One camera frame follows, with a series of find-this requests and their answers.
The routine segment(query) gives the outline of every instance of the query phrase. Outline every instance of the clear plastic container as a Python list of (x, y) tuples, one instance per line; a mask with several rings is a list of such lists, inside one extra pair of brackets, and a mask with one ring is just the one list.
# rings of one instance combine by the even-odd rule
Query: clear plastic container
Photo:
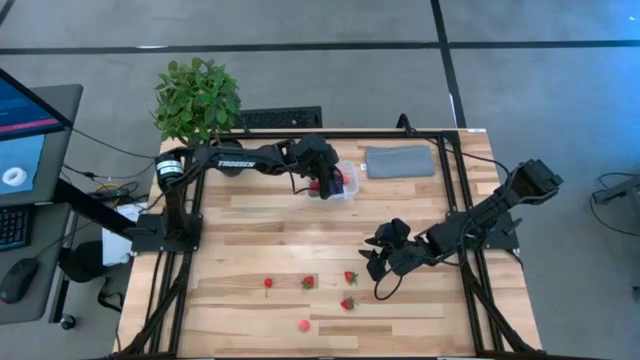
[(351, 161), (340, 161), (336, 164), (336, 167), (340, 169), (340, 172), (345, 177), (349, 178), (349, 182), (342, 186), (344, 191), (342, 194), (334, 194), (329, 196), (327, 200), (322, 200), (320, 196), (310, 196), (309, 191), (306, 191), (305, 194), (307, 198), (312, 201), (330, 201), (330, 202), (341, 202), (341, 201), (349, 201), (353, 200), (353, 197), (358, 193), (360, 189), (360, 184), (358, 183), (358, 174), (356, 173), (356, 166)]

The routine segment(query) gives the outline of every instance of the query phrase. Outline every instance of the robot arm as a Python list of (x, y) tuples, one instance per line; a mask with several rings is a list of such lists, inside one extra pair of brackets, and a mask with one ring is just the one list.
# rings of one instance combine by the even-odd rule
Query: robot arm
[[(184, 168), (183, 158), (192, 159)], [(318, 135), (307, 135), (299, 142), (284, 140), (256, 149), (241, 147), (198, 146), (194, 149), (177, 148), (156, 158), (158, 185), (166, 199), (163, 223), (168, 238), (189, 241), (195, 234), (189, 226), (190, 218), (184, 209), (186, 185), (207, 169), (218, 169), (226, 174), (237, 174), (243, 169), (255, 169), (266, 175), (286, 172), (310, 177), (319, 184), (320, 198), (333, 195), (336, 182), (343, 178), (336, 168), (338, 154), (326, 140)]]
[(374, 281), (386, 273), (387, 261), (392, 271), (403, 276), (421, 265), (435, 266), (456, 253), (459, 247), (477, 249), (495, 226), (497, 218), (518, 204), (539, 205), (555, 196), (562, 178), (540, 160), (520, 164), (507, 183), (467, 212), (454, 212), (447, 219), (409, 241), (411, 229), (400, 219), (382, 224), (367, 244), (380, 247), (361, 250), (369, 259), (367, 270)]

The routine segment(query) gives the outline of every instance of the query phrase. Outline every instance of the white paper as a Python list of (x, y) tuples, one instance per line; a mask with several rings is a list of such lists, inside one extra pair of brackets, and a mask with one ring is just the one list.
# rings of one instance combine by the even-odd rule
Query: white paper
[[(127, 219), (137, 222), (140, 210), (146, 209), (147, 203), (129, 204), (116, 207), (116, 211)], [(113, 266), (127, 263), (131, 259), (131, 241), (102, 228), (102, 264)]]

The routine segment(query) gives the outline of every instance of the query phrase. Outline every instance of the red ball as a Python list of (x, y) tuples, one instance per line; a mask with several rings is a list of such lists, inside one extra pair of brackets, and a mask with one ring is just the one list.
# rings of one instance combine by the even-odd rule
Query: red ball
[(309, 320), (300, 320), (300, 321), (298, 321), (298, 328), (299, 328), (301, 331), (307, 331), (307, 330), (309, 330), (309, 327), (310, 327), (310, 326), (311, 326), (311, 325), (309, 324)]

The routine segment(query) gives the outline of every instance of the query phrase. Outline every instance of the computer mouse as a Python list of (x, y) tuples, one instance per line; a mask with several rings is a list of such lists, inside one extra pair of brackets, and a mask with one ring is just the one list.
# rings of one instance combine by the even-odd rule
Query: computer mouse
[(34, 258), (19, 260), (9, 269), (0, 283), (0, 301), (13, 304), (22, 300), (40, 264)]

